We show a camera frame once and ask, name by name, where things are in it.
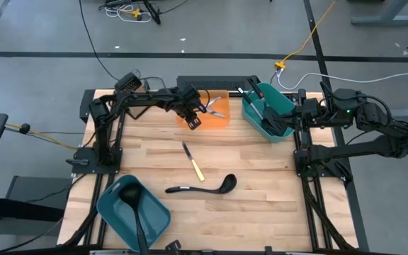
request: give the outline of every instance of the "desk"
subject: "desk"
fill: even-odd
[[[95,98],[112,90],[96,90]],[[321,98],[308,93],[308,98]],[[164,249],[178,239],[185,250],[311,251],[301,180],[293,161],[293,137],[278,144],[267,142],[242,117],[241,98],[231,98],[231,122],[225,129],[179,128],[174,112],[149,109],[139,120],[125,119],[120,173],[133,174],[170,209],[172,220],[151,249]],[[94,132],[89,118],[84,142]],[[117,125],[113,125],[113,135]],[[315,144],[333,146],[330,129],[312,131]],[[206,180],[199,182],[183,151],[187,142]],[[226,195],[207,193],[166,194],[172,186],[217,188],[227,174],[235,174],[237,187]],[[70,192],[58,244],[67,241],[89,212],[96,176],[89,174]],[[357,247],[355,230],[341,180],[321,178],[330,220]],[[319,243],[322,230],[317,216]],[[92,242],[97,240],[100,217],[94,223]],[[104,249],[125,249],[126,244],[106,228]]]

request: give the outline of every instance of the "yellow cable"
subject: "yellow cable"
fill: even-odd
[[[15,124],[10,124],[10,123],[6,123],[6,125],[9,126],[9,127],[13,127],[13,128],[18,128],[18,129],[21,128],[20,125],[15,125]],[[48,140],[50,140],[50,141],[52,141],[52,142],[54,142],[54,143],[56,143],[56,144],[58,144],[60,146],[63,146],[65,148],[67,148],[67,149],[71,149],[71,150],[77,150],[78,149],[76,147],[71,147],[71,146],[69,146],[67,144],[63,144],[60,141],[56,140],[55,138],[50,137],[49,135],[45,135],[45,134],[42,134],[42,133],[34,131],[34,130],[28,131],[28,134],[34,134],[34,135],[44,137],[45,139],[48,139]]]
[[[308,41],[311,39],[312,34],[315,33],[315,31],[316,31],[316,29],[317,29],[317,26],[321,23],[321,21],[324,20],[325,16],[333,9],[333,5],[334,5],[334,4],[335,4],[335,1],[333,1],[333,2],[331,3],[330,7],[327,9],[327,11],[324,13],[324,15],[319,19],[319,21],[317,21],[315,27],[312,29],[310,35],[308,36],[308,38],[306,39],[306,41],[303,43],[302,47],[301,47],[299,50],[290,53],[290,54],[289,54],[287,57],[285,57],[283,60],[281,60],[281,61],[275,63],[275,66],[276,66],[277,68],[283,68],[283,69],[285,69],[286,66],[285,66],[284,63],[286,62],[286,60],[287,60],[289,57],[292,57],[293,55],[295,55],[295,54],[301,52],[301,51],[305,48],[306,44],[307,44]]]

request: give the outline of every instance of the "black ladle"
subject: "black ladle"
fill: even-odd
[[[232,191],[236,185],[237,185],[237,178],[235,178],[235,175],[228,174],[223,180],[223,183],[221,183],[221,186],[215,190],[208,190],[205,188],[195,188],[195,187],[188,187],[188,186],[179,186],[179,187],[168,188],[164,192],[175,193],[179,191],[202,191],[202,192],[208,192],[208,193],[214,193],[214,194],[226,194]]]
[[[141,255],[147,255],[147,243],[145,232],[142,230],[140,216],[138,215],[138,205],[140,205],[141,192],[143,187],[138,183],[132,183],[119,191],[119,198],[127,203],[135,213],[136,235]]]

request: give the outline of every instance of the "yellow handle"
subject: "yellow handle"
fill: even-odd
[[[193,167],[195,168],[196,174],[198,175],[199,181],[204,181],[204,175],[201,173],[201,170],[199,169],[198,165],[196,164],[195,160],[192,159],[191,163],[193,163]]]

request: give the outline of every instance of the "knife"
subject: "knife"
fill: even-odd
[[[198,175],[199,181],[204,181],[204,175],[201,173],[201,170],[199,169],[198,165],[196,164],[195,160],[190,154],[190,151],[187,148],[187,144],[185,142],[182,142],[183,149],[185,150],[185,153],[187,154],[188,159],[190,159],[191,163],[193,164],[193,167],[195,168],[196,174]]]

